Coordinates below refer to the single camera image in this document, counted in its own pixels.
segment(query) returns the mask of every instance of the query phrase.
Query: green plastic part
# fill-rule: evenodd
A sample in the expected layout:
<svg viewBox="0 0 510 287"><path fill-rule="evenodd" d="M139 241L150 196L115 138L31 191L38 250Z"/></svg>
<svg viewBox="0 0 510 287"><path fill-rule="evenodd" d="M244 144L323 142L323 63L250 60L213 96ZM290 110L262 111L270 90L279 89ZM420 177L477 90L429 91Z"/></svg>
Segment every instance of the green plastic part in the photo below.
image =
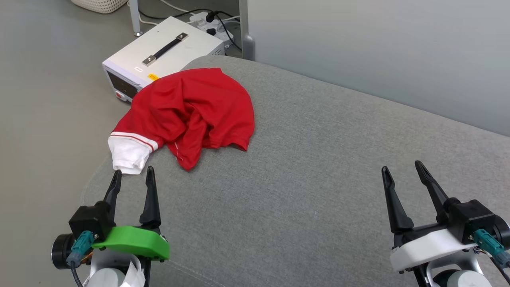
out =
<svg viewBox="0 0 510 287"><path fill-rule="evenodd" d="M152 260L170 258L170 245L166 240L154 231L133 226L116 226L112 228L104 242L92 244L92 248L103 247Z"/></svg>

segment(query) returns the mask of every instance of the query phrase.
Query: red cloth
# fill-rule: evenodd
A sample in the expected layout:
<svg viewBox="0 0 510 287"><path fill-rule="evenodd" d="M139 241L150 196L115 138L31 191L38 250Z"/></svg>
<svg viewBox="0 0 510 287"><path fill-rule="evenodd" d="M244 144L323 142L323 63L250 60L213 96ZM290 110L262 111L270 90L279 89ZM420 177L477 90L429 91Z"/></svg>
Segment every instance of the red cloth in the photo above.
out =
<svg viewBox="0 0 510 287"><path fill-rule="evenodd" d="M220 68L200 68L171 74L143 88L111 136L132 137L151 151L166 144L190 171L202 147L236 144L246 151L254 128L246 90Z"/></svg>

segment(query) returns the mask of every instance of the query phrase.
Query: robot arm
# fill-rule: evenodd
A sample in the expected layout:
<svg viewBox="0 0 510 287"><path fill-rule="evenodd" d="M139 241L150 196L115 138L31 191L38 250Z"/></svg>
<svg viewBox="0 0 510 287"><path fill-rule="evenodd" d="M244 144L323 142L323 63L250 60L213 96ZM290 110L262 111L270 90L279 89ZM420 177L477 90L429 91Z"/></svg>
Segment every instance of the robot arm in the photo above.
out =
<svg viewBox="0 0 510 287"><path fill-rule="evenodd" d="M394 234L390 255L393 270L400 274L413 272L419 287L490 287L476 254L490 253L504 274L503 269L510 267L510 255L505 252L510 248L508 224L477 200L461 203L449 198L420 161L415 161L415 166L436 209L437 223L414 226L398 199L393 177L384 166L382 181ZM458 265L460 270L447 270L432 277L433 269L448 265Z"/></svg>
<svg viewBox="0 0 510 287"><path fill-rule="evenodd" d="M91 265L85 282L88 287L148 287L152 261L164 262L170 257L170 246L159 229L154 168L147 168L147 195L140 226L115 224L121 179L121 171L116 171L105 198L94 206L80 206L69 220L72 233L58 236L52 246L54 266L71 269L78 286L82 283L75 269L86 263Z"/></svg>

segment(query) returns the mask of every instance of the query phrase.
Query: power strip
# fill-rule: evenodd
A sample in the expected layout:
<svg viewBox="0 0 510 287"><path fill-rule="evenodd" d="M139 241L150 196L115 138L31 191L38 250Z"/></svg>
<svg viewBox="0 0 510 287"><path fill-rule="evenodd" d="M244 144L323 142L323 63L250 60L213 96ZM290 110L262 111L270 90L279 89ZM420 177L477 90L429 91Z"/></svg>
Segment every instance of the power strip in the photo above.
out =
<svg viewBox="0 0 510 287"><path fill-rule="evenodd" d="M207 22L206 21L207 14L208 12L200 12L198 14L191 16L189 24L211 35L212 33L210 33L211 30L209 29L214 29L213 36L218 39L221 39L223 41L223 44L225 45L225 49L228 49L230 45L232 45L232 41L230 41L230 39L228 38L227 33L230 35L231 38L233 38L234 35L230 31L226 30L218 19L214 19L210 23Z"/></svg>

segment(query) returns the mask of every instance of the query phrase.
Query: white cuff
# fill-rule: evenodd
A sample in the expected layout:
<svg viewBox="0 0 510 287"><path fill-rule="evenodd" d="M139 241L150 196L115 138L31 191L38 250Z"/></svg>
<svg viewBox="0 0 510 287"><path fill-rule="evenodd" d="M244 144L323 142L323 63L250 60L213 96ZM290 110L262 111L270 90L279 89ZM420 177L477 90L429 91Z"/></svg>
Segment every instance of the white cuff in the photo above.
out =
<svg viewBox="0 0 510 287"><path fill-rule="evenodd" d="M135 139L111 135L108 146L112 152L113 169L123 174L140 174L152 149Z"/></svg>

